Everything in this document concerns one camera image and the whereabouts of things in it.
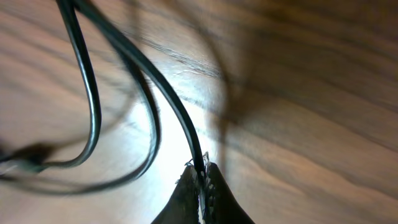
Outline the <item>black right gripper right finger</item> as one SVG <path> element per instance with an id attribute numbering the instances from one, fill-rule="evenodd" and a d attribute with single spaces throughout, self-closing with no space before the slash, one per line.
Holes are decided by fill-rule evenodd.
<path id="1" fill-rule="evenodd" d="M 254 224 L 235 199 L 219 167 L 213 162 L 206 165 L 205 193 L 205 223 Z"/>

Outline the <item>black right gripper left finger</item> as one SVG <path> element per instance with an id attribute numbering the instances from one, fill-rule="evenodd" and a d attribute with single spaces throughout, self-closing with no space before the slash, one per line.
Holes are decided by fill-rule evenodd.
<path id="1" fill-rule="evenodd" d="M 186 166 L 169 201 L 152 224 L 199 224 L 198 190 L 193 166 Z"/>

